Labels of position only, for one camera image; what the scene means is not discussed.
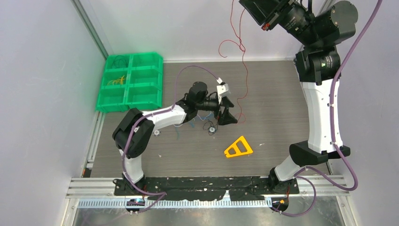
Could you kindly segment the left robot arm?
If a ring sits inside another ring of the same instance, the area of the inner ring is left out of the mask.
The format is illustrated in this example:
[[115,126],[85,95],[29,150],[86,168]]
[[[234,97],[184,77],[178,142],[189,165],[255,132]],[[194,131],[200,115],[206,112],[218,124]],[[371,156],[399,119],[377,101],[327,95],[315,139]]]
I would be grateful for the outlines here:
[[198,111],[213,112],[218,125],[236,124],[238,120],[229,112],[234,107],[227,97],[229,92],[228,85],[222,82],[216,87],[215,96],[212,96],[207,85],[197,81],[182,99],[170,107],[149,112],[136,108],[129,110],[112,134],[122,157],[126,189],[133,195],[144,190],[142,153],[154,131],[187,123],[197,116]]

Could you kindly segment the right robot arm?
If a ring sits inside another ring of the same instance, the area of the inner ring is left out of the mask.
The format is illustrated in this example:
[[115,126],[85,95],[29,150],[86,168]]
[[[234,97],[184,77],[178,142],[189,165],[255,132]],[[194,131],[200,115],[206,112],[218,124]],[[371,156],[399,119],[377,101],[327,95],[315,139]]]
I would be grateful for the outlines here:
[[314,15],[312,4],[297,0],[242,0],[241,5],[264,30],[280,25],[303,44],[294,63],[307,103],[309,137],[291,144],[289,156],[272,168],[268,187],[281,193],[295,177],[331,159],[346,160],[351,150],[339,131],[337,92],[343,63],[337,45],[351,38],[358,20],[356,7],[347,0]]

